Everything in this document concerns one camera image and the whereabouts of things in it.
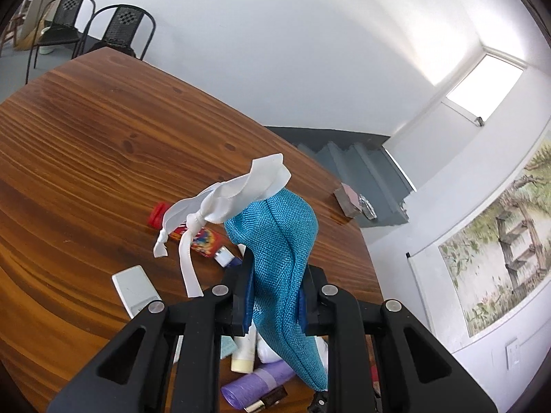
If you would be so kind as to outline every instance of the chair backrest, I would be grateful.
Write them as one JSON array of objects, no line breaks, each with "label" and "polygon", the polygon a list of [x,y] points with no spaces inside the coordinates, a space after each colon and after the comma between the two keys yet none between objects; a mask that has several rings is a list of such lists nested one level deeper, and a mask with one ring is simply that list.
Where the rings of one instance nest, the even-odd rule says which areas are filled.
[{"label": "chair backrest", "polygon": [[[50,6],[56,0],[50,1],[46,7]],[[73,28],[76,22],[78,12],[81,10],[81,6],[84,0],[59,0],[56,13],[53,16],[52,26],[60,26]],[[92,13],[95,12],[96,3],[94,0],[90,0],[93,5]]]},{"label": "chair backrest", "polygon": [[151,23],[152,23],[151,33],[149,35],[147,43],[143,48],[142,54],[139,58],[140,60],[142,60],[143,57],[145,56],[145,52],[147,51],[147,48],[151,42],[151,39],[153,38],[153,34],[155,34],[156,23],[155,23],[155,19],[148,11],[146,11],[145,9],[139,8],[138,6],[120,4],[120,5],[106,6],[105,8],[101,8],[100,10],[98,10],[92,16],[92,18],[88,22],[88,25],[86,26],[86,29],[84,30],[82,45],[84,46],[84,41],[86,39],[86,36],[88,35],[88,31],[90,29],[90,25],[92,24],[93,19],[95,19],[95,17],[99,13],[106,11],[108,9],[115,9],[115,13],[111,17],[111,20],[109,21],[109,24],[107,26],[107,29],[105,30],[103,38],[101,38],[101,41],[104,42],[106,45],[130,49],[132,40],[136,35],[136,31],[138,30],[138,27],[142,22],[143,17],[147,16],[151,20]]}]

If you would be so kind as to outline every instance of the lotion tube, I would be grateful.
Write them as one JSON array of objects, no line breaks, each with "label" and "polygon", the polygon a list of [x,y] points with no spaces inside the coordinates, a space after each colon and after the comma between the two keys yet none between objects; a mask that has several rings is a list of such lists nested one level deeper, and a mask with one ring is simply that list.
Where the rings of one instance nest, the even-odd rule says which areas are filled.
[{"label": "lotion tube", "polygon": [[244,337],[234,337],[233,340],[238,348],[231,356],[231,370],[234,373],[252,373],[256,350],[256,326],[254,323],[251,323],[249,332]]}]

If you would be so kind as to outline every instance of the white ribbon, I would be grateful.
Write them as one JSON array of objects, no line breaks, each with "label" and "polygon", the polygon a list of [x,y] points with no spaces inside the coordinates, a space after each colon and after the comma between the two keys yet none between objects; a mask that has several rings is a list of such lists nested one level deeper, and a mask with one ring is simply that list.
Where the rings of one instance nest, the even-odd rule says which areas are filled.
[{"label": "white ribbon", "polygon": [[207,222],[224,223],[255,201],[265,200],[281,191],[291,173],[283,164],[283,155],[276,153],[252,161],[251,171],[222,183],[214,183],[197,196],[172,205],[163,217],[163,228],[153,247],[153,256],[168,256],[165,243],[169,234],[186,224],[187,231],[180,239],[180,269],[187,296],[202,297],[203,291],[191,262],[189,247]]}]

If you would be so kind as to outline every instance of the knot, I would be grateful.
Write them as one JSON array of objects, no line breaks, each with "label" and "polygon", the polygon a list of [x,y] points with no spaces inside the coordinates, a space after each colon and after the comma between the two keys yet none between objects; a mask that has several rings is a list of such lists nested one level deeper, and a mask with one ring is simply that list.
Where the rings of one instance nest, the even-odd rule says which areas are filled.
[{"label": "knot", "polygon": [[157,238],[157,243],[163,243],[166,244],[166,241],[169,240],[169,233],[166,232],[165,229],[162,229],[159,231],[159,237]]},{"label": "knot", "polygon": [[192,212],[186,217],[186,227],[190,231],[192,238],[199,234],[201,228],[203,228],[206,224],[207,222],[200,211]]}]

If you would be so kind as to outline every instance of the black chair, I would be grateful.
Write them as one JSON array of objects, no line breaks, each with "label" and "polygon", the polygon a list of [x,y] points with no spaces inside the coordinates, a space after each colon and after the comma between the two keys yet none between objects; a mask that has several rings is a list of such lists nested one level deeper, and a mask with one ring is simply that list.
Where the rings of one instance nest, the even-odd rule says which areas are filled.
[{"label": "black chair", "polygon": [[[42,20],[44,18],[44,14],[46,11],[50,9],[50,6],[52,3],[54,3],[57,0],[51,0],[44,10],[42,11],[42,15],[40,16],[39,20]],[[29,69],[31,66],[31,57],[32,57],[32,50],[34,47],[37,47],[37,51],[35,53],[35,62],[34,62],[34,68],[37,67],[37,57],[38,57],[38,50],[41,46],[54,46],[54,45],[69,45],[71,43],[74,43],[73,48],[73,56],[76,52],[76,47],[78,46],[80,40],[81,40],[81,34],[78,32],[78,30],[75,28],[75,22],[76,17],[78,16],[79,11],[81,10],[82,3],[84,0],[59,0],[59,4],[56,9],[56,13],[53,16],[52,24],[50,25],[50,28],[40,36],[37,42],[37,33],[38,28],[40,27],[40,23],[37,24],[37,28],[35,29],[34,36],[32,37],[32,43],[31,43],[31,51],[29,51],[29,61],[27,63],[27,75],[25,77],[25,83],[27,84],[29,82]],[[96,2],[94,0],[90,0],[92,3],[92,14],[96,11]]]},{"label": "black chair", "polygon": [[151,42],[151,39],[153,38],[153,34],[155,34],[155,28],[156,28],[155,19],[145,9],[139,8],[138,6],[132,6],[132,5],[126,5],[126,4],[106,6],[105,8],[101,8],[100,10],[98,10],[92,16],[92,18],[86,25],[86,28],[84,29],[81,42],[79,44],[79,47],[76,49],[76,55],[84,54],[84,47],[85,47],[88,31],[90,30],[90,26],[92,25],[92,22],[95,19],[95,17],[98,14],[104,11],[107,11],[109,9],[115,9],[115,13],[111,17],[111,20],[107,26],[107,29],[105,30],[105,34],[103,35],[103,38],[101,38],[99,42],[94,43],[86,51],[86,53],[89,53],[90,51],[94,51],[96,49],[103,48],[104,46],[108,46],[109,48],[116,49],[121,53],[128,54],[132,57],[136,57],[136,52],[132,49],[131,43],[132,43],[132,40],[134,39],[134,36],[136,35],[136,31],[138,30],[140,23],[142,22],[143,16],[146,15],[151,20],[152,29],[151,29],[151,34],[149,35],[147,42],[143,48],[142,54],[139,58],[140,60],[143,60],[143,57],[145,56],[145,52],[147,51],[147,48]]}]

